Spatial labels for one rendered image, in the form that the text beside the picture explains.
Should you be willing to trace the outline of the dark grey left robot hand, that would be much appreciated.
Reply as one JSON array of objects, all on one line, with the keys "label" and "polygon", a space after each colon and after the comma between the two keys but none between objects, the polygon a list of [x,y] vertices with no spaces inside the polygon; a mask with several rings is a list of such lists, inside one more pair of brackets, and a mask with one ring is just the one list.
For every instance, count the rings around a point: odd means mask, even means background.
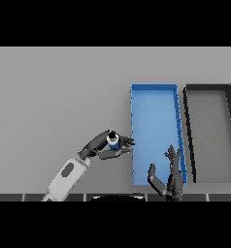
[{"label": "dark grey left robot hand", "polygon": [[108,160],[117,158],[123,153],[129,153],[129,146],[134,145],[134,139],[126,136],[122,136],[119,133],[119,147],[118,149],[111,149],[107,143],[107,135],[110,130],[104,131],[92,139],[80,152],[79,156],[82,160],[87,157],[92,158],[98,156],[100,160]]}]

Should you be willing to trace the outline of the blue pipe with pale ring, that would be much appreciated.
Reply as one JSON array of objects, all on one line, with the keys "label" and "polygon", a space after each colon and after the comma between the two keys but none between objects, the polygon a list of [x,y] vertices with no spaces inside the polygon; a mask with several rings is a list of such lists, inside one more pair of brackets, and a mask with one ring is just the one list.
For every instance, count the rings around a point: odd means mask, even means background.
[{"label": "blue pipe with pale ring", "polygon": [[118,149],[119,147],[119,136],[115,131],[111,131],[107,135],[107,143],[111,149]]}]

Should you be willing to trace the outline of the dark grey bin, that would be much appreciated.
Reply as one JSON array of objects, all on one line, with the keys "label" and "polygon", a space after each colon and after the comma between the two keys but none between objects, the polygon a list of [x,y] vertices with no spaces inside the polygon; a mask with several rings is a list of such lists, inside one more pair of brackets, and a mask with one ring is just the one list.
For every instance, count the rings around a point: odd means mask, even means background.
[{"label": "dark grey bin", "polygon": [[192,181],[231,183],[231,84],[182,91]]}]

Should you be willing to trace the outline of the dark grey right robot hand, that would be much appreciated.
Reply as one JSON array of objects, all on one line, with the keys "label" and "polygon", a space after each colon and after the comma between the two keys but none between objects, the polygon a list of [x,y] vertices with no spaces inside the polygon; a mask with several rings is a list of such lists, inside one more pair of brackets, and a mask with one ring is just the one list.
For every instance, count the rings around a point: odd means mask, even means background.
[{"label": "dark grey right robot hand", "polygon": [[170,145],[164,155],[170,161],[170,173],[167,185],[164,185],[155,175],[155,164],[151,164],[148,169],[148,183],[160,195],[165,196],[167,202],[180,202],[182,200],[182,172],[179,170],[181,149],[175,151]]}]

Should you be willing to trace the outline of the blue bin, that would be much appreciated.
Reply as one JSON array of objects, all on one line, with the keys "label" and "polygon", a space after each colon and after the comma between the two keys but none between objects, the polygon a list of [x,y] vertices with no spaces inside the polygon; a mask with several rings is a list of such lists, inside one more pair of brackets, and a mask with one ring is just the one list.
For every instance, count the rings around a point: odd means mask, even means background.
[{"label": "blue bin", "polygon": [[170,161],[164,155],[170,145],[181,149],[179,170],[187,182],[182,117],[178,86],[175,83],[132,83],[131,137],[133,184],[148,185],[148,170],[155,164],[156,176],[164,184],[170,173]]}]

